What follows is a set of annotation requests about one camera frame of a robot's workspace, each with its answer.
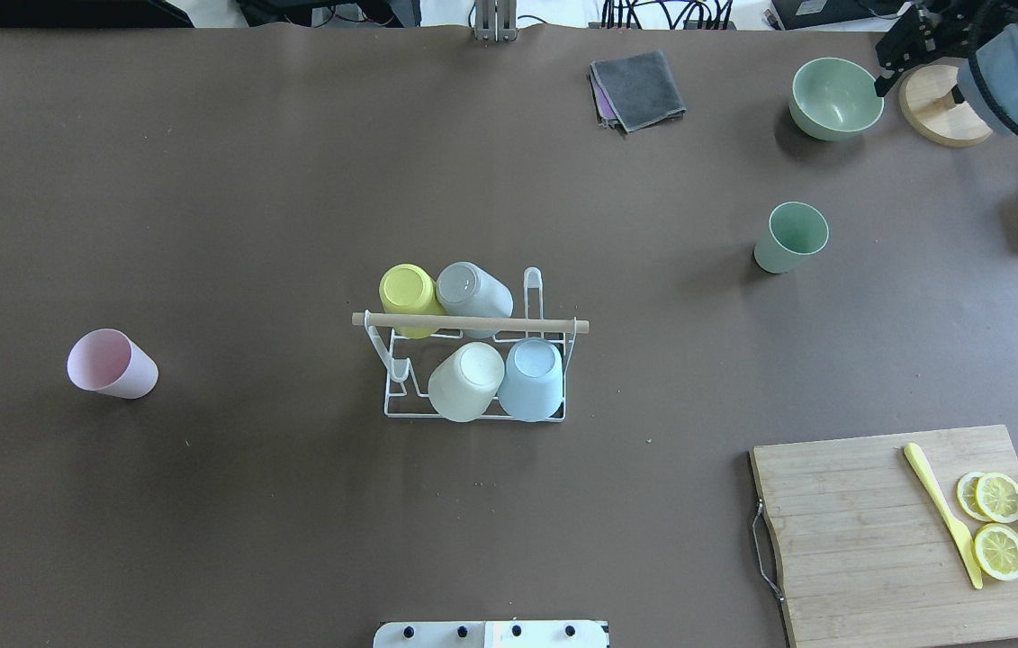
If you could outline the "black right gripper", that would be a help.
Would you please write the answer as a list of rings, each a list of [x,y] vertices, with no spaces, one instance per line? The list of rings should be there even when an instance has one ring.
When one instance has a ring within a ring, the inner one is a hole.
[[[875,94],[888,91],[907,71],[941,58],[965,58],[969,53],[969,26],[974,4],[913,4],[875,46],[882,76],[875,79]]]

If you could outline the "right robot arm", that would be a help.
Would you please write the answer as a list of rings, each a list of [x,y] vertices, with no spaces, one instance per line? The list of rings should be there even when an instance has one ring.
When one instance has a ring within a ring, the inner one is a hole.
[[[1018,136],[1018,1],[916,1],[880,38],[876,54],[879,97],[907,71],[964,58],[957,102],[994,131]]]

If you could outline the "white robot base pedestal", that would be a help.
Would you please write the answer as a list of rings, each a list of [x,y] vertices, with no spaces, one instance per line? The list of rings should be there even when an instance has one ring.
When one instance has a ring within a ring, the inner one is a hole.
[[[610,647],[607,622],[591,618],[389,622],[374,647]]]

